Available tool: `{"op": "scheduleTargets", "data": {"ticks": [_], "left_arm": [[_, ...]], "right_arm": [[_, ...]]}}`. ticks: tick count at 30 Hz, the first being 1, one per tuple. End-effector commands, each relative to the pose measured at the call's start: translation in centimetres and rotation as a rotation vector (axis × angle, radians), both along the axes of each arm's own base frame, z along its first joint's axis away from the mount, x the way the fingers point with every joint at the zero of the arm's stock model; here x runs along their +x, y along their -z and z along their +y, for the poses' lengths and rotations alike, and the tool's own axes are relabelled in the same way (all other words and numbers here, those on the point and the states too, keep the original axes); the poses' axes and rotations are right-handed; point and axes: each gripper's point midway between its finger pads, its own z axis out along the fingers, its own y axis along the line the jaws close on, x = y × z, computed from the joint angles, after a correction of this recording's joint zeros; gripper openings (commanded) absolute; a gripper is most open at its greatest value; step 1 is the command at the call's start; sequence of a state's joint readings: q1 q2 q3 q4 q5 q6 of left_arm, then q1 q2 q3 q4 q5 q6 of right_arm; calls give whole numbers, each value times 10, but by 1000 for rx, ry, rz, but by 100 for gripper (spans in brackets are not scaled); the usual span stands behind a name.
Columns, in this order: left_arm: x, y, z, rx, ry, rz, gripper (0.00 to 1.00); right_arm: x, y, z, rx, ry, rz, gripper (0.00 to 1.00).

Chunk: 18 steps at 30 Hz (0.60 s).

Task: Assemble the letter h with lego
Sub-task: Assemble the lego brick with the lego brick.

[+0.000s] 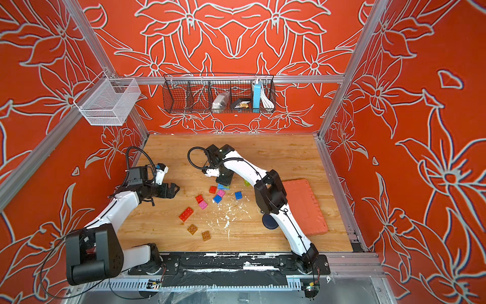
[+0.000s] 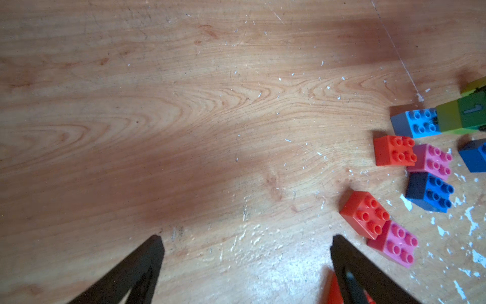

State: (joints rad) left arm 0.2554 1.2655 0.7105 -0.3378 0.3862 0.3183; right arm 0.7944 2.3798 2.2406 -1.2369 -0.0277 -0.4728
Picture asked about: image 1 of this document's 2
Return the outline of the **light blue long lego brick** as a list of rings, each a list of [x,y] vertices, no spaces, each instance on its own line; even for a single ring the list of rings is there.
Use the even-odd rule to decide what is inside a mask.
[[[229,187],[229,186],[224,186],[224,185],[222,185],[222,184],[217,184],[217,188],[218,188],[218,189],[222,189],[222,190],[229,190],[229,189],[230,189],[230,187]]]

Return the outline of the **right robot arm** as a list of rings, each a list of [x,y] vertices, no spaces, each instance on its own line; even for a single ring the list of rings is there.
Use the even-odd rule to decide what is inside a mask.
[[[237,174],[253,186],[258,207],[281,229],[289,242],[296,267],[305,274],[312,272],[319,252],[293,216],[287,191],[278,172],[259,168],[227,144],[221,148],[212,144],[207,148],[199,147],[198,150],[205,154],[207,161],[202,167],[193,166],[205,176],[215,177],[217,182],[228,186],[232,175]]]

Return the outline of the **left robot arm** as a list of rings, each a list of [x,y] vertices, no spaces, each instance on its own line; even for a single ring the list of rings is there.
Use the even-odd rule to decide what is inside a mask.
[[[124,250],[117,233],[141,203],[152,203],[154,198],[175,197],[180,188],[164,182],[167,173],[168,167],[163,163],[130,168],[108,206],[84,228],[66,237],[66,269],[70,285],[111,279],[134,267],[147,274],[162,270],[163,260],[154,243]]]

